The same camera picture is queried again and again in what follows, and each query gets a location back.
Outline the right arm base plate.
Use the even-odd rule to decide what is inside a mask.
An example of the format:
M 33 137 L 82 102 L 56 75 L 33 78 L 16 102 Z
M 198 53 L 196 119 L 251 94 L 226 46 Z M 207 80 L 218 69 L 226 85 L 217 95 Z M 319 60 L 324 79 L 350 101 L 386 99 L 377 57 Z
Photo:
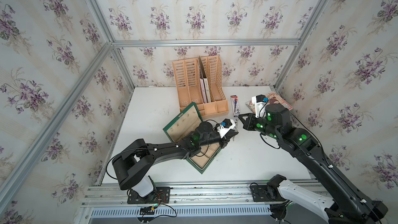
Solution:
M 268 184 L 251 183 L 249 188 L 254 202 L 289 202 L 289 200 L 282 197 L 277 188 Z

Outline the green jewelry box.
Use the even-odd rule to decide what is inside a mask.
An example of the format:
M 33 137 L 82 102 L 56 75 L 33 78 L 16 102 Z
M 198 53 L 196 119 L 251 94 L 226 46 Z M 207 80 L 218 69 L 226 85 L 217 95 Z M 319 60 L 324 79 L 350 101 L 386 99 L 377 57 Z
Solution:
M 202 115 L 196 103 L 190 103 L 164 128 L 163 132 L 171 142 L 188 141 L 188 148 L 198 148 L 195 156 L 188 157 L 188 162 L 201 174 L 209 167 L 214 157 L 221 151 L 218 142 L 206 141 L 205 135 L 197 128 L 203 122 Z

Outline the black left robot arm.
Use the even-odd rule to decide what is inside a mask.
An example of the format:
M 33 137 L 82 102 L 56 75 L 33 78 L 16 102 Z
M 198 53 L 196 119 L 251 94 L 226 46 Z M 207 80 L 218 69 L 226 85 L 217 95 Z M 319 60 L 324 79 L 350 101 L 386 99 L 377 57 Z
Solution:
M 219 144 L 225 148 L 230 139 L 238 135 L 235 126 L 232 119 L 225 119 L 215 127 L 203 121 L 178 142 L 150 144 L 144 139 L 135 140 L 110 160 L 120 190 L 130 190 L 140 185 L 135 191 L 141 197 L 146 197 L 154 191 L 154 184 L 148 179 L 147 185 L 151 186 L 148 189 L 142 185 L 142 181 L 152 166 L 169 160 L 195 157 L 201 153 L 203 146 Z

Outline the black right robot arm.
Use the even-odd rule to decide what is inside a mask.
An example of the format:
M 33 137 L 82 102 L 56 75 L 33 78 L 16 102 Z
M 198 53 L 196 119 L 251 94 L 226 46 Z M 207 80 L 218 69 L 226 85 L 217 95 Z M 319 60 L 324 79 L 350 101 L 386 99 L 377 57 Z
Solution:
M 247 131 L 276 140 L 278 147 L 297 159 L 318 179 L 329 193 L 322 197 L 294 185 L 281 175 L 274 176 L 268 186 L 286 200 L 293 201 L 330 224 L 380 224 L 388 212 L 380 200 L 372 200 L 358 189 L 326 157 L 320 142 L 306 129 L 292 125 L 291 115 L 281 104 L 267 105 L 261 115 L 240 114 L 239 120 Z

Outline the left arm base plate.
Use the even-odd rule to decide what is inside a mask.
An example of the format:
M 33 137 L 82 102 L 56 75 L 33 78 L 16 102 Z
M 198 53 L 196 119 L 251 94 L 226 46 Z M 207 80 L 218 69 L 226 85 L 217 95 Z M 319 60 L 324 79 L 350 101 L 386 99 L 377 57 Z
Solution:
M 169 203 L 170 187 L 155 187 L 154 191 L 145 197 L 141 197 L 133 189 L 127 191 L 127 204 L 160 204 Z

